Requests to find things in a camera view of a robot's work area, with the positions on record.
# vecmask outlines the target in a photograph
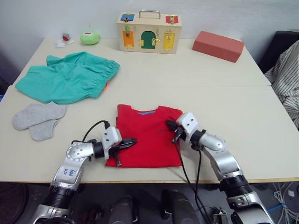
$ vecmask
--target teal fabric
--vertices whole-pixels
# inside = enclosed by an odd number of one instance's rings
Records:
[[[44,103],[71,104],[97,98],[119,64],[87,52],[47,57],[47,66],[32,66],[15,87]]]

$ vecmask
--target red t-shirt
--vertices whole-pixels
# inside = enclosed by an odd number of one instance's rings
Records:
[[[135,138],[137,143],[118,153],[121,167],[157,168],[181,166],[174,144],[174,132],[166,120],[177,120],[182,111],[159,106],[152,111],[133,110],[128,105],[117,106],[116,127],[122,138]],[[116,167],[114,157],[106,166]]]

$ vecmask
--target green door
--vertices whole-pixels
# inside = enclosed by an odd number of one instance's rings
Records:
[[[155,49],[155,45],[153,46],[153,40],[156,38],[154,32],[144,31],[141,34],[141,40],[143,40],[143,46],[141,48],[145,49]]]

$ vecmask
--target wooden busy box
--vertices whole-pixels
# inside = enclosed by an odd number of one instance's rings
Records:
[[[121,50],[164,54],[177,52],[182,29],[179,15],[151,10],[121,13],[116,25]]]

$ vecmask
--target gray sock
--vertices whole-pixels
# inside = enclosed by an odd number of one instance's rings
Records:
[[[47,120],[41,124],[29,127],[30,136],[35,141],[42,141],[53,137],[57,120]]]
[[[31,104],[13,116],[12,124],[15,129],[24,130],[47,120],[62,118],[65,110],[65,105],[57,105],[54,102],[46,105]]]

